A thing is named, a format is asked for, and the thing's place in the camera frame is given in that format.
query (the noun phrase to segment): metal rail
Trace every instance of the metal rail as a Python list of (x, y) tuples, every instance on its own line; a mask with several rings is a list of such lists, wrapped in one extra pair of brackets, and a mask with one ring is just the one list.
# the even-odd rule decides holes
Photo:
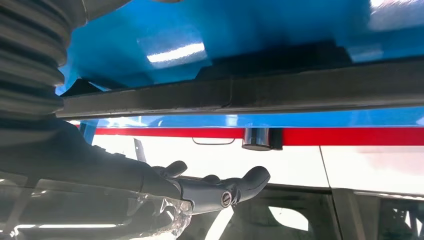
[(64, 98), (62, 119), (296, 113), (424, 105), (424, 58), (190, 80)]

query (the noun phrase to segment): red stripe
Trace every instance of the red stripe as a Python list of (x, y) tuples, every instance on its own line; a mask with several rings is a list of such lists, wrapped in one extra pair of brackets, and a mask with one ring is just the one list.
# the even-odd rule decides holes
[[(185, 138), (243, 137), (243, 128), (98, 128), (97, 135)], [(285, 146), (424, 146), (424, 128), (285, 128)]]

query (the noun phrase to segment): round bolt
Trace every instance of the round bolt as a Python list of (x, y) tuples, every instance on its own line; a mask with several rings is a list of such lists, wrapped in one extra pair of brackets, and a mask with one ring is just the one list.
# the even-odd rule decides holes
[(232, 197), (229, 191), (225, 191), (221, 196), (221, 205), (228, 208), (231, 205)]

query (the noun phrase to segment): glass window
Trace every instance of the glass window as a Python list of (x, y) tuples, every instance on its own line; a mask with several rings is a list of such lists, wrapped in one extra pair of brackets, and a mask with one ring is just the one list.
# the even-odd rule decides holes
[(367, 240), (424, 240), (424, 197), (356, 192), (355, 198)]
[(379, 240), (424, 239), (424, 202), (382, 199), (378, 225)]
[(336, 240), (330, 193), (272, 185), (252, 200), (195, 215), (179, 240)]

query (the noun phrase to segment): black mechanical arm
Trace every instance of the black mechanical arm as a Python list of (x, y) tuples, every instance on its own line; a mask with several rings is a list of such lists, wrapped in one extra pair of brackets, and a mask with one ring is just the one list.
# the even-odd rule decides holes
[[(48, 232), (52, 235), (46, 235), (48, 227), (57, 229), (58, 226), (65, 230), (116, 227), (113, 229), (127, 233), (129, 230), (123, 230), (123, 226), (132, 228), (135, 224), (135, 218), (129, 218), (133, 212), (129, 209), (135, 203), (127, 202), (127, 197), (114, 197), (114, 200), (106, 197), (106, 200), (104, 196), (109, 196), (109, 191), (183, 201), (190, 204), (191, 214), (201, 214), (253, 198), (270, 179), (268, 171), (260, 166), (251, 169), (243, 178), (220, 180), (214, 175), (203, 179), (180, 177), (187, 169), (181, 161), (168, 167), (151, 167), (121, 154), (107, 153), (100, 147), (87, 144), (75, 126), (56, 118), (55, 113), (61, 110), (63, 101), (55, 95), (55, 87), (64, 82), (58, 67), (66, 63), (73, 29), (129, 1), (1, 0), (2, 238), (16, 238), (18, 228), (22, 231), (31, 229), (31, 239), (47, 239), (48, 236), (60, 239), (81, 233), (73, 230), (70, 234), (61, 235), (56, 230)], [(87, 191), (90, 196), (97, 197), (76, 200), (73, 194), (65, 198), (59, 194)], [(141, 203), (144, 201), (136, 200), (136, 209)], [(67, 210), (60, 210), (58, 206), (67, 206)], [(119, 206), (128, 209), (120, 220), (99, 210), (102, 207), (113, 212)], [(81, 234), (88, 236), (81, 239), (118, 239), (116, 236), (123, 235), (114, 236), (106, 230), (97, 231), (96, 236), (92, 232)]]

